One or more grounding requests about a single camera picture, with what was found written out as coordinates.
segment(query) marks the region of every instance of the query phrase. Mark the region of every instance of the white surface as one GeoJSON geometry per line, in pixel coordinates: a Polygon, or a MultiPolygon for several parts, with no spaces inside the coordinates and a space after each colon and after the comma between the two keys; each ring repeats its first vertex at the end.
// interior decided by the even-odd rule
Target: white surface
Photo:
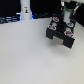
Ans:
{"type": "Polygon", "coordinates": [[[0,84],[84,84],[84,28],[68,49],[45,37],[49,23],[0,24],[0,84]]]}

